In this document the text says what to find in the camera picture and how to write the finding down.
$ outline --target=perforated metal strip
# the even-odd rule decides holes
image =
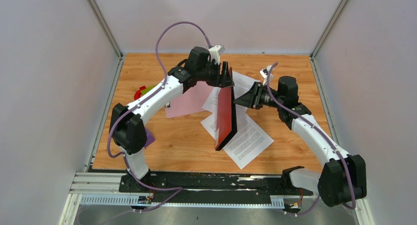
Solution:
[[[83,195],[81,205],[143,205],[155,206],[158,203],[151,204],[138,203],[139,196],[131,195]],[[166,203],[163,206],[168,207],[205,207],[205,208],[266,208],[266,209],[283,209],[284,199],[271,198],[271,204],[221,204],[221,203]]]

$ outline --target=white backdrop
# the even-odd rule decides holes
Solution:
[[[339,141],[366,161],[376,224],[416,224],[417,0],[351,0],[318,55]]]
[[[116,61],[86,0],[0,0],[0,224],[58,223]]]
[[[310,53],[340,0],[96,0],[123,52],[153,52],[170,24],[192,21],[228,53]],[[189,52],[205,41],[173,28],[161,51]]]

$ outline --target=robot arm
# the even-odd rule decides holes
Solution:
[[[298,101],[298,85],[295,78],[281,77],[278,81],[278,89],[272,89],[271,92],[283,106],[296,112],[301,118],[322,130],[311,111]],[[277,108],[281,121],[299,135],[319,159],[323,166],[322,173],[309,171],[301,166],[283,170],[282,177],[285,187],[305,188],[319,193],[323,202],[329,207],[351,201],[346,172],[339,155],[336,153],[338,151],[347,163],[355,198],[359,199],[366,196],[366,173],[363,158],[360,155],[350,155],[322,130],[336,149],[330,148],[329,143],[316,129],[303,119],[277,105],[270,98],[265,82],[263,84],[255,82],[247,93],[235,100],[235,104],[252,109],[260,109],[264,105]]]
[[[168,72],[165,85],[162,81],[138,100],[126,106],[120,103],[114,106],[110,129],[124,113],[149,98],[126,115],[118,123],[112,135],[138,179],[144,177],[149,171],[144,155],[144,147],[147,146],[148,140],[145,125],[158,110],[195,86],[199,81],[204,81],[215,87],[234,85],[229,75],[227,62],[223,62],[220,67],[220,55],[223,52],[224,47],[219,45],[213,46],[209,50],[195,47],[191,50],[188,59],[183,60]]]

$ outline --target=wooden tabletop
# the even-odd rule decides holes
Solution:
[[[187,56],[162,54],[161,59],[169,70]],[[278,77],[296,77],[300,101],[312,111],[317,122],[329,134],[308,56],[222,55],[221,59],[228,61],[233,71],[257,80],[262,79],[259,74],[261,68],[279,62],[274,69],[275,78],[271,86],[276,89]],[[117,103],[126,105],[132,102],[139,87],[155,85],[162,78],[163,72],[155,54],[128,54],[111,109]],[[145,150],[149,168],[169,171],[281,173],[283,169],[301,165],[315,171],[322,170],[317,158],[304,141],[279,120],[276,109],[268,107],[261,110],[248,109],[247,114],[274,139],[274,143],[240,170],[224,151],[214,151],[214,140],[200,123],[210,114],[206,111],[167,119],[165,110],[159,110],[146,125],[156,138]],[[94,159],[94,169],[126,168],[121,157],[111,159],[107,155],[110,117],[109,114]],[[119,152],[119,148],[113,142],[111,149],[113,153]]]

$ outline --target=paper sheet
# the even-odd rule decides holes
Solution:
[[[235,98],[238,98],[245,94],[253,85],[253,82],[257,80],[245,76],[243,74],[237,73],[233,71],[233,82],[235,82],[234,91],[235,91]],[[206,111],[210,111],[212,113],[217,113],[217,103],[218,103],[218,96],[219,96],[219,87],[215,87],[213,91],[211,91],[210,95],[208,96],[207,100],[203,104],[203,109]],[[236,105],[236,113],[238,116],[238,122],[241,120],[239,117],[243,117],[242,113],[246,113],[247,108],[243,106]]]
[[[210,115],[201,121],[201,124],[216,139],[216,114]],[[242,169],[272,143],[273,139],[243,113],[241,121],[238,122],[238,132],[223,150]]]
[[[202,109],[202,106],[212,93],[212,90],[213,87],[207,85],[206,82],[197,82],[194,87],[170,101],[170,107],[165,108],[166,117],[173,118],[205,111],[205,109]]]

